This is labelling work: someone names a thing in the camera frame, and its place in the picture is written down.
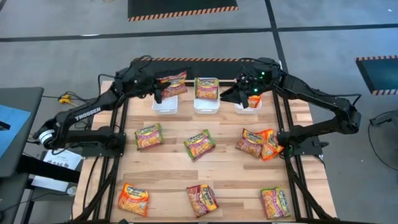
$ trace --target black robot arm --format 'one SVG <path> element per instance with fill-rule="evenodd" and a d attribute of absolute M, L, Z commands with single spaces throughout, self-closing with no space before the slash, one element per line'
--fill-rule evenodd
<path fill-rule="evenodd" d="M 144 98 L 147 94 L 154 94 L 156 102 L 161 103 L 161 92 L 169 85 L 170 83 L 160 83 L 140 67 L 140 62 L 134 60 L 130 67 L 116 72 L 114 81 L 106 92 L 84 105 L 59 112 L 54 118 L 46 121 L 34 133 L 33 138 L 38 139 L 46 149 L 62 148 L 68 143 L 93 141 L 104 144 L 106 149 L 116 148 L 121 138 L 109 126 L 88 131 L 70 131 L 69 128 L 81 119 L 101 111 L 119 108 L 126 98 Z"/>
<path fill-rule="evenodd" d="M 300 99 L 334 112 L 335 117 L 309 126 L 293 126 L 290 131 L 281 131 L 277 140 L 281 146 L 297 147 L 312 136 L 338 132 L 354 134 L 358 132 L 361 114 L 346 98 L 329 95 L 309 87 L 303 80 L 289 75 L 280 69 L 273 59 L 259 58 L 243 65 L 244 71 L 230 89 L 221 94 L 222 101 L 242 103 L 248 107 L 248 97 L 273 90 L 279 96 Z"/>

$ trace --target floor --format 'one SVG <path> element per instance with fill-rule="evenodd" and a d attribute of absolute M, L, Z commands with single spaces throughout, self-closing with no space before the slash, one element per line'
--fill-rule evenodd
<path fill-rule="evenodd" d="M 396 55 L 398 29 L 359 29 L 356 25 L 398 24 L 396 0 L 271 0 L 279 32 L 179 35 L 96 40 L 4 42 L 6 37 L 118 34 L 170 30 L 270 28 L 263 0 L 238 0 L 239 10 L 155 21 L 128 22 L 127 0 L 8 0 L 0 12 L 0 88 L 42 86 L 45 95 L 67 90 L 82 97 L 96 95 L 96 76 L 112 74 L 134 57 L 285 57 L 289 72 L 327 93 L 361 93 L 362 113 L 355 135 L 327 134 L 326 172 L 338 217 L 342 220 L 395 223 L 398 211 L 398 173 L 382 164 L 368 141 L 369 119 L 397 109 L 398 96 L 372 96 L 354 62 L 355 57 Z M 292 27 L 321 27 L 300 31 Z M 56 112 L 65 110 L 43 99 L 33 130 Z M 311 107 L 314 122 L 332 114 Z M 381 157 L 398 168 L 398 139 L 390 124 L 372 128 Z M 33 156 L 41 147 L 27 146 Z M 39 202 L 30 223 L 63 222 L 70 216 L 71 199 Z"/>

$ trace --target white box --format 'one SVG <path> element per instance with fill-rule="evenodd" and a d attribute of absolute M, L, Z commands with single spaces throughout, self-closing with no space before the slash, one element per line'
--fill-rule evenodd
<path fill-rule="evenodd" d="M 193 84 L 193 91 L 196 90 L 197 83 Z M 220 108 L 220 83 L 218 83 L 218 97 L 216 100 L 195 98 L 196 93 L 193 94 L 193 107 L 198 114 L 215 114 Z"/>
<path fill-rule="evenodd" d="M 243 109 L 242 104 L 239 105 L 239 104 L 235 103 L 234 110 L 235 110 L 235 113 L 237 113 L 237 114 L 258 114 L 261 107 L 262 107 L 262 100 L 260 100 L 259 104 L 257 105 L 257 108 L 248 107 L 248 108 Z"/>
<path fill-rule="evenodd" d="M 152 109 L 157 115 L 176 114 L 178 111 L 178 96 L 163 99 L 161 104 L 156 103 L 154 98 Z"/>

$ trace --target wooden tabletop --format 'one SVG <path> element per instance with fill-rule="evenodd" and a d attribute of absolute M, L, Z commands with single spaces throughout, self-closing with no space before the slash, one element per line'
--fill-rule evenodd
<path fill-rule="evenodd" d="M 111 82 L 104 82 L 102 89 L 109 88 Z M 198 221 L 267 221 L 260 201 L 260 190 L 282 186 L 288 198 L 292 216 L 283 221 L 294 220 L 292 199 L 285 162 L 276 157 L 262 161 L 243 151 L 235 149 L 241 139 L 242 128 L 262 131 L 278 130 L 272 93 L 262 97 L 259 114 L 236 114 L 232 103 L 221 102 L 217 114 L 195 114 L 193 110 L 193 88 L 179 96 L 178 113 L 158 116 L 152 110 L 153 97 L 132 98 L 127 112 L 127 143 L 120 160 L 111 222 L 125 218 L 129 222 L 198 222 Z M 295 124 L 312 124 L 308 103 L 290 101 L 290 109 Z M 104 111 L 94 118 L 93 129 L 109 125 L 111 112 Z M 137 151 L 134 132 L 143 127 L 160 123 L 164 145 Z M 183 142 L 200 131 L 208 129 L 216 142 L 213 152 L 192 162 Z M 302 156 L 303 169 L 309 191 L 327 213 L 336 216 L 331 198 L 325 168 L 313 156 Z M 73 205 L 73 214 L 82 211 L 84 191 L 94 158 L 85 159 Z M 88 187 L 87 204 L 97 191 L 100 179 L 102 158 L 94 169 Z M 118 208 L 118 197 L 124 183 L 134 184 L 149 192 L 148 217 L 141 217 Z M 190 205 L 187 187 L 208 184 L 215 192 L 220 208 L 195 218 Z M 302 216 L 305 217 L 302 195 L 297 189 Z M 103 197 L 99 217 L 104 217 L 108 193 Z"/>

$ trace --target orange noodle package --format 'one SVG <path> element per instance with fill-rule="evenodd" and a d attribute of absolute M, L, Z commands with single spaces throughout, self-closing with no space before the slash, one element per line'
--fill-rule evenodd
<path fill-rule="evenodd" d="M 250 108 L 257 108 L 261 101 L 261 96 L 249 96 L 248 103 Z"/>
<path fill-rule="evenodd" d="M 240 140 L 235 148 L 250 153 L 256 157 L 260 156 L 262 145 L 264 144 L 264 137 L 243 129 L 242 140 Z"/>
<path fill-rule="evenodd" d="M 124 184 L 119 196 L 118 207 L 135 214 L 147 216 L 149 195 L 144 189 L 139 189 L 131 184 Z"/>
<path fill-rule="evenodd" d="M 187 71 L 179 73 L 178 75 L 171 75 L 164 78 L 159 78 L 161 83 L 170 82 L 170 85 L 162 91 L 162 98 L 176 96 L 186 93 L 185 79 L 187 78 Z"/>
<path fill-rule="evenodd" d="M 206 215 L 219 207 L 214 191 L 206 184 L 187 187 L 187 192 L 196 217 Z"/>
<path fill-rule="evenodd" d="M 207 129 L 184 141 L 184 145 L 192 161 L 197 160 L 216 147 L 216 143 L 211 138 L 209 130 Z"/>
<path fill-rule="evenodd" d="M 136 135 L 137 150 L 163 144 L 164 141 L 160 124 L 142 128 L 134 134 Z"/>
<path fill-rule="evenodd" d="M 196 78 L 195 96 L 196 98 L 216 100 L 218 98 L 218 79 Z"/>
<path fill-rule="evenodd" d="M 262 189 L 261 202 L 268 219 L 276 219 L 290 216 L 289 206 L 282 187 Z"/>
<path fill-rule="evenodd" d="M 283 147 L 278 144 L 278 140 L 274 135 L 273 129 L 267 129 L 255 134 L 258 134 L 265 139 L 261 151 L 261 159 L 263 161 L 272 159 L 274 156 L 278 155 L 283 150 Z"/>

